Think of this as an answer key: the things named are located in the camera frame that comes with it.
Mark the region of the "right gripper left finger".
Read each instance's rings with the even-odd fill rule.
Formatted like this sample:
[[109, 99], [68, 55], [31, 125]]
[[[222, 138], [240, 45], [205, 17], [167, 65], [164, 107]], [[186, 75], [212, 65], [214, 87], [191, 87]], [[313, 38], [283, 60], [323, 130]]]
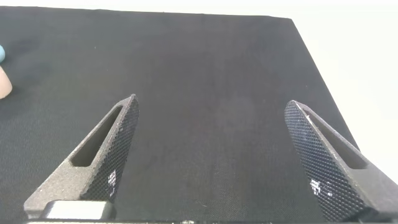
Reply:
[[137, 96], [116, 103], [24, 202], [38, 218], [53, 201], [113, 202], [139, 120]]

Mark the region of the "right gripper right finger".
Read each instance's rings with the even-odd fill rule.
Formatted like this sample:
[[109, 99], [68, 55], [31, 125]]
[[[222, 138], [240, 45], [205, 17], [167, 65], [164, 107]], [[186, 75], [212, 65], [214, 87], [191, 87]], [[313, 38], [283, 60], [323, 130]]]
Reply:
[[326, 221], [397, 221], [397, 184], [359, 149], [298, 101], [284, 119]]

